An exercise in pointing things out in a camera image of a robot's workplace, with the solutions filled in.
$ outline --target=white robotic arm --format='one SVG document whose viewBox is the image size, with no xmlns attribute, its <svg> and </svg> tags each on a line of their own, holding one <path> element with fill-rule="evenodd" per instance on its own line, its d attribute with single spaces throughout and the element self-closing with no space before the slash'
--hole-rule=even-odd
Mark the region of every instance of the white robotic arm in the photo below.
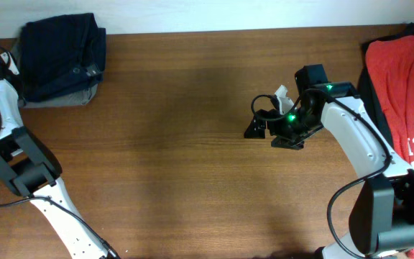
<svg viewBox="0 0 414 259">
<path fill-rule="evenodd" d="M 285 98 L 283 86 L 274 96 L 259 95 L 252 101 L 254 118 L 244 137 L 265 138 L 268 129 L 276 136 L 271 146 L 300 150 L 305 139 L 325 127 L 346 153 L 358 180 L 330 200 L 327 220 L 336 242 L 319 248 L 316 258 L 386 258 L 413 248 L 413 168 L 387 144 L 351 83 L 328 82 L 322 65 L 305 66 L 295 80 L 300 93 L 295 104 Z M 254 102 L 259 97 L 271 99 L 275 109 L 256 112 Z M 339 239 L 331 207 L 339 195 L 358 183 L 364 185 L 349 217 L 350 233 Z"/>
<path fill-rule="evenodd" d="M 8 52 L 2 53 L 1 59 L 5 64 L 10 64 L 9 71 L 6 70 L 5 73 L 19 74 Z M 27 197 L 44 214 L 72 258 L 119 258 L 112 247 L 84 221 L 80 222 L 69 214 L 82 219 L 60 177 L 60 164 L 23 127 L 18 99 L 17 91 L 11 83 L 0 78 L 0 179 L 13 193 Z M 23 152 L 28 159 L 13 166 L 7 164 Z M 53 202 L 63 209 L 53 206 Z"/>
<path fill-rule="evenodd" d="M 383 174 L 388 178 L 406 175 L 408 169 L 412 169 L 412 167 L 398 156 L 394 149 L 387 144 L 387 141 L 368 117 L 362 100 L 355 99 L 354 97 L 344 97 L 339 98 L 338 101 L 355 111 L 357 114 L 360 114 L 383 139 L 383 142 L 386 144 L 389 153 L 392 156 L 392 162 Z M 331 102 L 324 105 L 321 122 L 322 125 L 336 138 L 341 148 L 343 148 L 343 151 L 346 153 L 346 156 L 354 167 L 358 178 L 367 176 L 371 172 L 379 170 L 384 165 L 387 154 L 385 154 L 378 140 L 363 123 L 353 117 L 345 109 L 341 108 L 338 104 Z M 341 241 L 348 247 L 348 249 L 355 252 L 357 255 L 363 256 L 354 245 L 350 233 L 345 234 L 341 238 Z M 323 258 L 352 259 L 352 257 L 342 250 L 336 242 L 325 247 L 321 252 Z M 397 252 L 398 251 L 396 250 L 385 251 L 377 255 L 377 257 L 385 258 L 394 255 Z"/>
</svg>

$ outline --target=white wall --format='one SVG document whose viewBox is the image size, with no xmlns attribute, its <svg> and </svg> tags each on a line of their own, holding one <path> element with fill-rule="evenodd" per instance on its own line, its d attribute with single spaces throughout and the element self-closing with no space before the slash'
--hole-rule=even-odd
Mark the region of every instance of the white wall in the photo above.
<svg viewBox="0 0 414 259">
<path fill-rule="evenodd" d="M 0 0 L 0 38 L 83 12 L 109 34 L 197 32 L 414 22 L 414 0 Z"/>
</svg>

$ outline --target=wood grain surface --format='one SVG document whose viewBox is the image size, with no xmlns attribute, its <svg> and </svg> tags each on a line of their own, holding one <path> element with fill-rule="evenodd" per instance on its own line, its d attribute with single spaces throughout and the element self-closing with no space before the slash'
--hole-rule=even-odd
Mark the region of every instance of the wood grain surface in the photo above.
<svg viewBox="0 0 414 259">
<path fill-rule="evenodd" d="M 280 84 L 295 99 L 293 75 L 307 64 L 357 84 L 359 44 L 403 28 L 112 35 L 90 104 L 23 109 L 22 118 L 61 162 L 84 219 L 123 258 L 312 252 L 333 242 L 326 205 L 354 170 L 326 130 L 300 151 L 271 148 L 270 137 L 245 140 L 250 101 Z M 340 234 L 358 191 L 333 209 Z M 0 202 L 15 199 L 0 182 Z M 0 258 L 69 254 L 26 204 L 0 209 Z"/>
</svg>

